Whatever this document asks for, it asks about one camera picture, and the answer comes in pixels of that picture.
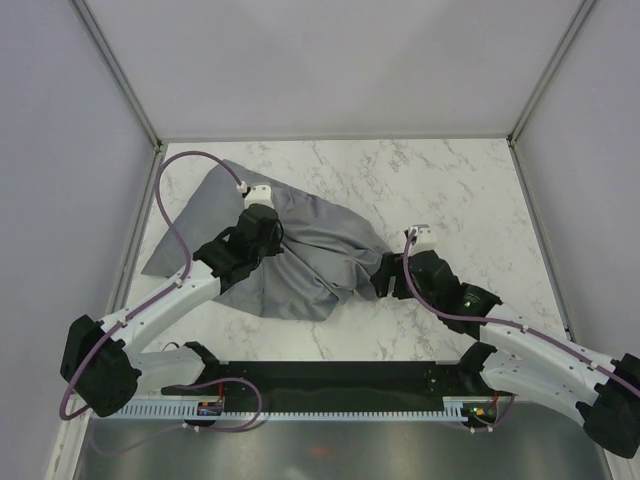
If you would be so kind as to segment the grey pillowcase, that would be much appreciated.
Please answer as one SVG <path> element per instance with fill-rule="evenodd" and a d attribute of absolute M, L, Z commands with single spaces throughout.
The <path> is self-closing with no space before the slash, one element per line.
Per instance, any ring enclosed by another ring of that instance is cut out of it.
<path fill-rule="evenodd" d="M 370 277 L 388 245 L 357 213 L 273 178 L 226 161 L 249 185 L 269 184 L 284 227 L 284 253 L 261 262 L 250 277 L 215 299 L 227 307 L 263 318 L 326 320 L 339 303 L 356 293 L 376 294 Z M 190 252 L 235 225 L 243 207 L 231 176 L 216 166 L 204 177 L 174 221 Z M 169 277 L 184 265 L 175 237 L 167 232 L 142 274 Z"/>

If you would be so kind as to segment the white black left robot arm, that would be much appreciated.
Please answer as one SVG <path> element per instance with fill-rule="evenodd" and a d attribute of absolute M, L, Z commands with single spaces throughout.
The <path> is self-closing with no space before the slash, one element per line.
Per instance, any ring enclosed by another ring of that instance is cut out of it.
<path fill-rule="evenodd" d="M 265 258 L 282 253 L 283 237 L 276 210 L 252 204 L 235 226 L 202 245 L 189 264 L 139 303 L 100 320 L 76 319 L 60 367 L 67 391 L 99 417 L 113 415 L 145 390 L 185 383 L 197 394 L 213 391 L 218 369 L 197 348 L 145 349 L 187 313 L 246 280 Z"/>

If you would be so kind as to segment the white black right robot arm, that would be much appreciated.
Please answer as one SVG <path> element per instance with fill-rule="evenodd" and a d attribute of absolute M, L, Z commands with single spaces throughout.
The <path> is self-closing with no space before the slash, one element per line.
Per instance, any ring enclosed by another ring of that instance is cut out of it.
<path fill-rule="evenodd" d="M 460 281 L 433 251 L 386 254 L 372 275 L 380 297 L 414 298 L 450 330 L 474 339 L 457 369 L 469 394 L 522 396 L 574 420 L 622 458 L 639 450 L 639 359 L 594 352 L 526 319 L 497 295 Z"/>

